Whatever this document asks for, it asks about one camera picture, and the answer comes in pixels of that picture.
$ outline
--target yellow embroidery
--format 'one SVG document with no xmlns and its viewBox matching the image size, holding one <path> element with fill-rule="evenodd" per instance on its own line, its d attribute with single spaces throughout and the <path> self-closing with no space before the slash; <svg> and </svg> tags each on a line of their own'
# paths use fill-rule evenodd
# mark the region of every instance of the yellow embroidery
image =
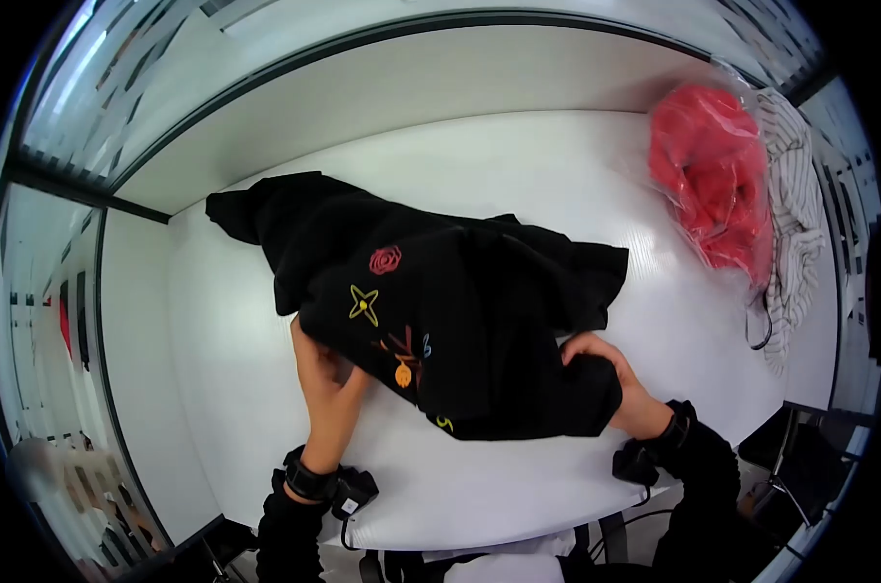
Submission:
<svg viewBox="0 0 881 583">
<path fill-rule="evenodd" d="M 437 424 L 438 427 L 450 427 L 450 432 L 454 433 L 454 424 L 446 417 L 441 417 L 440 415 L 438 415 Z"/>
<path fill-rule="evenodd" d="M 364 314 L 373 323 L 373 326 L 379 327 L 379 318 L 376 317 L 376 312 L 373 311 L 373 304 L 376 302 L 376 298 L 379 297 L 379 290 L 374 289 L 370 293 L 364 294 L 359 291 L 358 287 L 351 285 L 350 295 L 353 296 L 353 309 L 350 310 L 350 318 L 356 318 L 360 314 Z"/>
<path fill-rule="evenodd" d="M 395 369 L 395 381 L 404 389 L 411 384 L 411 368 L 402 362 L 399 356 L 396 358 L 399 358 L 399 367 Z"/>
</svg>

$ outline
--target hand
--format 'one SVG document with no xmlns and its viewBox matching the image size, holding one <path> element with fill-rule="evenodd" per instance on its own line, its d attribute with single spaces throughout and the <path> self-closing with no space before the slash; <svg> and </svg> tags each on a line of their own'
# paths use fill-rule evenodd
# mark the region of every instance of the hand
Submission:
<svg viewBox="0 0 881 583">
<path fill-rule="evenodd" d="M 316 474 L 330 474 L 337 469 L 353 437 L 363 394 L 373 377 L 353 367 L 350 378 L 341 384 L 337 380 L 339 356 L 311 340 L 302 331 L 297 315 L 291 321 L 291 342 L 295 348 L 298 382 L 311 418 L 311 435 L 302 453 L 302 463 Z"/>
<path fill-rule="evenodd" d="M 616 369 L 621 385 L 621 405 L 612 416 L 610 426 L 635 439 L 653 439 L 664 432 L 674 411 L 647 393 L 618 348 L 592 332 L 581 332 L 561 347 L 563 366 L 576 355 L 602 356 Z"/>
</svg>

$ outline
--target black device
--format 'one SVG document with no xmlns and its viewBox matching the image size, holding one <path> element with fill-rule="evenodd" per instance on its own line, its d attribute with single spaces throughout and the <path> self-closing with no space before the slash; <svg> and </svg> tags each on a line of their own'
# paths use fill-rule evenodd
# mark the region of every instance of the black device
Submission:
<svg viewBox="0 0 881 583">
<path fill-rule="evenodd" d="M 330 474 L 315 474 L 302 463 L 305 446 L 285 456 L 283 483 L 298 496 L 317 502 L 330 502 L 330 513 L 338 520 L 356 514 L 379 495 L 373 475 L 354 467 L 337 466 Z"/>
<path fill-rule="evenodd" d="M 298 496 L 306 500 L 324 502 L 333 498 L 337 491 L 337 472 L 330 474 L 316 474 L 305 467 L 302 463 L 302 453 L 305 446 L 299 446 L 289 451 L 282 465 L 285 467 L 285 483 Z"/>
<path fill-rule="evenodd" d="M 667 406 L 674 410 L 674 415 L 664 432 L 654 439 L 629 439 L 622 444 L 622 448 L 612 454 L 612 476 L 648 488 L 657 483 L 661 476 L 656 469 L 658 460 L 680 449 L 691 425 L 696 423 L 696 410 L 689 401 L 672 400 Z"/>
</svg>

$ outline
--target red clothing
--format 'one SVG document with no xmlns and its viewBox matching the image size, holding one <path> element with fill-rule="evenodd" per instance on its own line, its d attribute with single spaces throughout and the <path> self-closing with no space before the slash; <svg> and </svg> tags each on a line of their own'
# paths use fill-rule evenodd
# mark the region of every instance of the red clothing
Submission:
<svg viewBox="0 0 881 583">
<path fill-rule="evenodd" d="M 737 267 L 753 287 L 771 274 L 773 226 L 758 125 L 722 89 L 684 85 L 651 117 L 651 177 L 706 262 Z"/>
</svg>

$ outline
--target red rose embroidery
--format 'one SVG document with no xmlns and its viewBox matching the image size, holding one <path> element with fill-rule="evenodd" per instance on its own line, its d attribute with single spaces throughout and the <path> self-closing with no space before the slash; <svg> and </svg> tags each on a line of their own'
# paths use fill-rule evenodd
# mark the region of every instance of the red rose embroidery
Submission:
<svg viewBox="0 0 881 583">
<path fill-rule="evenodd" d="M 401 261 L 401 249 L 398 245 L 377 249 L 370 257 L 370 271 L 376 275 L 394 272 L 395 268 L 399 267 L 399 261 Z"/>
</svg>

